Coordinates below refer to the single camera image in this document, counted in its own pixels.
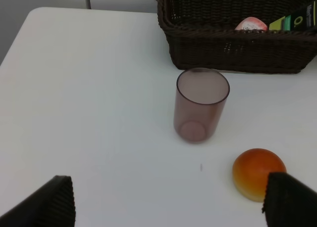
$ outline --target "white wall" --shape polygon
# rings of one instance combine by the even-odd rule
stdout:
[[[28,13],[43,6],[85,8],[86,0],[0,0],[0,64]]]
[[[154,0],[90,0],[92,9],[156,13]]]

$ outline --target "white table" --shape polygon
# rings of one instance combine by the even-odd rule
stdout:
[[[218,129],[192,145],[173,128],[180,71],[155,14],[36,9],[0,67],[0,214],[71,175],[77,227],[265,227],[232,163],[267,148],[317,189],[316,66],[225,73]]]

